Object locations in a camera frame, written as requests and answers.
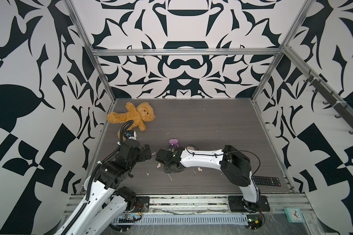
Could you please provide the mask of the purple earbud charging case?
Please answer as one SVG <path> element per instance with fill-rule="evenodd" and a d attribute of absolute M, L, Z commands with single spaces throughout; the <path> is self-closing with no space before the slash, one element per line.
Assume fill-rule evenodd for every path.
<path fill-rule="evenodd" d="M 179 141 L 177 139 L 170 139 L 169 140 L 169 149 L 176 149 L 179 148 Z"/>

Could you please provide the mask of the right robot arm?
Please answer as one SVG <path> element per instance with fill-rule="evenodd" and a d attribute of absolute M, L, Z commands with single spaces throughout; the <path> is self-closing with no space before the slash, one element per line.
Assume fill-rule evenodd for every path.
<path fill-rule="evenodd" d="M 253 180 L 251 160 L 233 146 L 203 151 L 193 146 L 174 150 L 160 149 L 156 161 L 164 165 L 166 173 L 182 172 L 186 168 L 199 167 L 219 170 L 230 183 L 239 187 L 243 200 L 249 205 L 260 201 L 260 191 Z"/>

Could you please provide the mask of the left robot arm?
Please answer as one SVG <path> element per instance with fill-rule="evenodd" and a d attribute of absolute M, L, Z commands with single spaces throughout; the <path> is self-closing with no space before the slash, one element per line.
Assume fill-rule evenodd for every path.
<path fill-rule="evenodd" d="M 117 148 L 97 162 L 84 183 L 84 198 L 56 234 L 99 235 L 122 213 L 134 210 L 136 193 L 120 185 L 132 176 L 135 165 L 151 159 L 152 153 L 149 145 L 141 146 L 135 136 L 126 135 L 133 124 L 134 120 L 123 124 Z"/>

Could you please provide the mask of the brown teddy bear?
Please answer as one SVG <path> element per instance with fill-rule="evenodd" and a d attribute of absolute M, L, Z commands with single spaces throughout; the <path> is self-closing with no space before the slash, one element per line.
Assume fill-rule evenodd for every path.
<path fill-rule="evenodd" d="M 126 113 L 109 113 L 107 115 L 108 122 L 117 124 L 133 120 L 133 124 L 128 128 L 129 130 L 138 127 L 140 131 L 145 131 L 147 129 L 145 123 L 156 119 L 153 108 L 147 102 L 143 102 L 137 107 L 135 107 L 133 103 L 127 102 L 126 109 Z"/>

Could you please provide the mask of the black remote control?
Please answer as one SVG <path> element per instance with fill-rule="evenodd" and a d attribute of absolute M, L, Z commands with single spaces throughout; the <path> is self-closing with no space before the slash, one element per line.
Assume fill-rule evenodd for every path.
<path fill-rule="evenodd" d="M 280 180 L 277 177 L 252 176 L 252 180 L 260 186 L 281 187 Z"/>

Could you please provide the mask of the small green desk clock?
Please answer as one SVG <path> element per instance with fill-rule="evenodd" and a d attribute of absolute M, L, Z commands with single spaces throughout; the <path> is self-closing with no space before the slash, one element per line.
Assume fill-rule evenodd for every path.
<path fill-rule="evenodd" d="M 305 218 L 299 208 L 284 208 L 285 215 L 290 223 L 305 223 Z"/>

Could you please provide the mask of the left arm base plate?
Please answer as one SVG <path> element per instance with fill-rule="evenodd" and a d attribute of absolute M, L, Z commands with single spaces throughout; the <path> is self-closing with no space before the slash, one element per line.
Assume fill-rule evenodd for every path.
<path fill-rule="evenodd" d="M 148 196 L 136 196 L 134 211 L 143 211 L 149 208 L 150 197 Z"/>

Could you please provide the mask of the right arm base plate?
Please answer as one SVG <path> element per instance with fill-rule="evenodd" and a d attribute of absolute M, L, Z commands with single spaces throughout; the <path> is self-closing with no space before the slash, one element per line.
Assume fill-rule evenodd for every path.
<path fill-rule="evenodd" d="M 266 196 L 261 195 L 257 203 L 251 203 L 244 200 L 242 196 L 228 197 L 229 209 L 232 212 L 255 213 L 261 209 L 262 212 L 269 212 L 270 205 Z"/>

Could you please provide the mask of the aluminium frame corner post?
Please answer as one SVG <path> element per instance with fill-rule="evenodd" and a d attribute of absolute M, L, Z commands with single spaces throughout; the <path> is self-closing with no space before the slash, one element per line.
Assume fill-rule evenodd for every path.
<path fill-rule="evenodd" d="M 281 61 L 282 57 L 283 57 L 283 52 L 279 52 L 277 55 L 274 55 L 273 60 L 271 61 L 270 65 L 268 66 L 265 74 L 263 75 L 263 77 L 260 80 L 259 85 L 257 86 L 254 94 L 251 97 L 251 101 L 253 103 L 256 102 L 257 98 L 261 94 L 261 92 L 264 89 L 266 83 L 269 81 L 273 71 L 276 69 L 276 67 L 279 64 L 279 62 Z"/>

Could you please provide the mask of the wall hook rail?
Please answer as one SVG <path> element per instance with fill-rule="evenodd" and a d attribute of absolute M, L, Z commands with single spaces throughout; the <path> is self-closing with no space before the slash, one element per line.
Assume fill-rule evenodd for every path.
<path fill-rule="evenodd" d="M 323 104 L 336 111 L 335 118 L 343 119 L 352 130 L 349 131 L 353 135 L 353 108 L 346 102 L 323 78 L 315 75 L 311 69 L 308 71 L 308 78 L 304 83 L 309 83 L 313 88 L 313 96 L 317 94 L 325 100 Z"/>

